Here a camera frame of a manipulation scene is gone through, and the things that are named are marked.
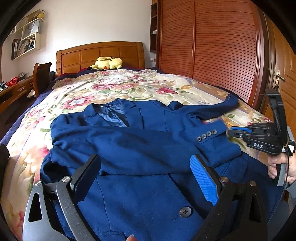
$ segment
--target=red plastic basket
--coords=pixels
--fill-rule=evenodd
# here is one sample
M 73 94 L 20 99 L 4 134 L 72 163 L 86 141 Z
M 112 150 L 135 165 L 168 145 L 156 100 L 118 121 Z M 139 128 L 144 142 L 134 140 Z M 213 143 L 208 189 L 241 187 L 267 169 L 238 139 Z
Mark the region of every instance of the red plastic basket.
M 11 87 L 13 85 L 15 85 L 17 83 L 17 79 L 18 77 L 14 77 L 13 79 L 11 79 L 10 81 L 8 81 L 6 84 Z

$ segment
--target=wooden chair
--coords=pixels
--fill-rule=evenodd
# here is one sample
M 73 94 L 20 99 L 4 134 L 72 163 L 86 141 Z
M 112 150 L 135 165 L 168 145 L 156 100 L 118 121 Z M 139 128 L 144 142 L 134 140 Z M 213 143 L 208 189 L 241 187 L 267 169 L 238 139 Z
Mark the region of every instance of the wooden chair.
M 33 70 L 33 88 L 36 98 L 44 92 L 50 84 L 49 70 L 51 62 L 46 64 L 36 63 Z

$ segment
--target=blue blazer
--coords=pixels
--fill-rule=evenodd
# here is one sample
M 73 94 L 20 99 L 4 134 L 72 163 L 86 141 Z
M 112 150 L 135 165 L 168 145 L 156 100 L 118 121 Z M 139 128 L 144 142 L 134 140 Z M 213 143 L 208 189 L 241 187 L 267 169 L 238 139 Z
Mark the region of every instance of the blue blazer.
M 237 106 L 233 95 L 206 106 L 116 99 L 59 115 L 51 124 L 53 148 L 41 179 L 59 181 L 98 154 L 101 169 L 78 207 L 101 241 L 123 241 L 131 234 L 143 241 L 190 240 L 212 208 L 190 169 L 190 157 L 198 153 L 220 176 L 256 181 L 270 217 L 282 188 L 272 185 L 267 167 L 228 140 L 221 120 L 202 123 Z M 183 207 L 192 209 L 190 217 L 179 215 Z

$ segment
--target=headboard panel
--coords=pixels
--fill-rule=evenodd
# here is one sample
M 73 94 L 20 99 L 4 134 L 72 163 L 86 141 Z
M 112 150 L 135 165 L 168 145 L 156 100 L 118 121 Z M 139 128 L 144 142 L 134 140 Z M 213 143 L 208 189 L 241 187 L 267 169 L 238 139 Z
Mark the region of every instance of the headboard panel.
M 57 76 L 63 73 L 77 73 L 93 65 L 97 58 L 102 56 L 121 58 L 123 67 L 145 66 L 142 42 L 100 42 L 57 51 Z

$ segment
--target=blue gripper pad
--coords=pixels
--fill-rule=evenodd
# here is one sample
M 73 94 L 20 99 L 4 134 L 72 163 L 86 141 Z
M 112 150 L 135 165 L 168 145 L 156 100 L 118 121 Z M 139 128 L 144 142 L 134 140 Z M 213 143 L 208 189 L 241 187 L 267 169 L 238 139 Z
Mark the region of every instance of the blue gripper pad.
M 205 196 L 205 199 L 215 206 L 219 198 L 217 194 L 217 186 L 195 155 L 190 158 L 190 168 Z

